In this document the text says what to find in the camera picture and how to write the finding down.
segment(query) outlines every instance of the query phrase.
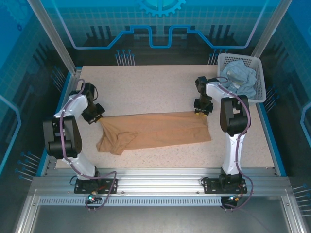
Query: table surface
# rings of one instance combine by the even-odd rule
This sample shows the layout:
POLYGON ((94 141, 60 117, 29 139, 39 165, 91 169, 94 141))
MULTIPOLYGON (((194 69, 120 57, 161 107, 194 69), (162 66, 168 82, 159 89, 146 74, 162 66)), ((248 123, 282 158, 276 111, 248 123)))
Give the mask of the table surface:
MULTIPOLYGON (((200 96, 194 81, 213 78, 217 66, 98 66, 83 67, 81 77, 99 92, 96 102, 103 116, 193 111, 200 96)), ((242 148, 242 167, 273 167, 272 157, 255 105, 250 106, 252 124, 242 148)), ((98 168, 194 168, 221 167, 225 157, 225 133, 219 124, 220 105, 207 117, 210 142, 126 150, 122 155, 98 152, 103 129, 80 117, 78 127, 87 158, 98 168)), ((68 168, 58 160, 56 168, 68 168)))

